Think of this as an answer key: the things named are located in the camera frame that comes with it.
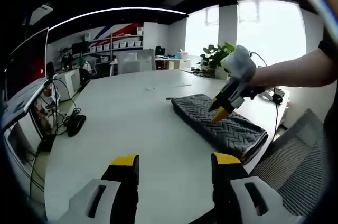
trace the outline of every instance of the gray fabric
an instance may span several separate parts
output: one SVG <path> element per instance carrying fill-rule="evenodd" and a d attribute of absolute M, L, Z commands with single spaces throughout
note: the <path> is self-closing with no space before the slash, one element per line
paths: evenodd
<path fill-rule="evenodd" d="M 275 189 L 289 212 L 307 216 L 328 182 L 326 155 L 323 124 L 308 109 L 271 144 L 250 175 Z"/>
<path fill-rule="evenodd" d="M 216 111 L 208 112 L 212 100 L 206 95 L 173 98 L 171 102 L 176 113 L 217 151 L 237 157 L 242 164 L 249 162 L 268 138 L 264 129 L 235 112 L 212 123 Z"/>

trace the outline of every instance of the ceiling light strip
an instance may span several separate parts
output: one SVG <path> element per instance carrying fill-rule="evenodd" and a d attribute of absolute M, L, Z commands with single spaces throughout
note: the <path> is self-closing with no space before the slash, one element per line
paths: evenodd
<path fill-rule="evenodd" d="M 175 10 L 170 10 L 170 9 L 164 9 L 164 8 L 155 8 L 155 7 L 138 7 L 138 6 L 131 6 L 131 7 L 116 7 L 116 8 L 109 8 L 109 9 L 104 9 L 104 10 L 98 10 L 98 11 L 94 11 L 94 12 L 90 12 L 90 13 L 87 13 L 87 14 L 81 14 L 79 16 L 76 16 L 76 17 L 73 17 L 73 18 L 70 18 L 64 22 L 60 22 L 59 24 L 53 26 L 53 27 L 50 27 L 49 30 L 52 30 L 64 23 L 67 23 L 67 22 L 70 22 L 70 21 L 73 21 L 73 20 L 76 20 L 78 18 L 81 18 L 81 17 L 84 17 L 84 16 L 87 16 L 87 15 L 91 15 L 91 14 L 97 14 L 97 13 L 103 13 L 103 12 L 109 12 L 109 11 L 116 11 L 116 10 L 129 10 L 129 9 L 138 9 L 138 10 L 156 10 L 156 11 L 165 11 L 165 12 L 170 12 L 170 13 L 176 13 L 176 14 L 186 14 L 186 13 L 183 13 L 183 12 L 180 12 L 180 11 L 175 11 Z"/>

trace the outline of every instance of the chevron pattern cushion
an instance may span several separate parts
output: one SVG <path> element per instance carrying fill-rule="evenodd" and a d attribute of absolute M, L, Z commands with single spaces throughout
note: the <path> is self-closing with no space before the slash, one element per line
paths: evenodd
<path fill-rule="evenodd" d="M 236 156 L 242 164 L 257 154 L 268 137 L 264 129 L 235 112 L 228 119 L 212 123 L 216 111 L 208 112 L 212 99 L 206 95 L 173 98 L 171 102 L 175 112 L 217 151 Z"/>

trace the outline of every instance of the bright window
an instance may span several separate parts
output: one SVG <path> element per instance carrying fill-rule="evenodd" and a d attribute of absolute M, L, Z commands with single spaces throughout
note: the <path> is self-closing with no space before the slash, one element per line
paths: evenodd
<path fill-rule="evenodd" d="M 185 51 L 203 54 L 203 47 L 218 42 L 218 6 L 208 7 L 189 15 L 186 21 Z"/>
<path fill-rule="evenodd" d="M 283 0 L 238 1 L 237 44 L 257 52 L 268 65 L 306 53 L 303 16 L 299 5 Z M 255 55 L 254 63 L 264 66 Z"/>

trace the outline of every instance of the potted plant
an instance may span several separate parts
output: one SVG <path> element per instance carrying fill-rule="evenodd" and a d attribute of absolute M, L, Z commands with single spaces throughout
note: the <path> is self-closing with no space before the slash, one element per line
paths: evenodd
<path fill-rule="evenodd" d="M 198 63 L 201 66 L 194 72 L 210 78 L 227 79 L 228 72 L 221 67 L 221 60 L 234 51 L 234 46 L 227 42 L 223 46 L 211 44 L 203 51 L 205 54 L 200 55 L 202 61 Z"/>

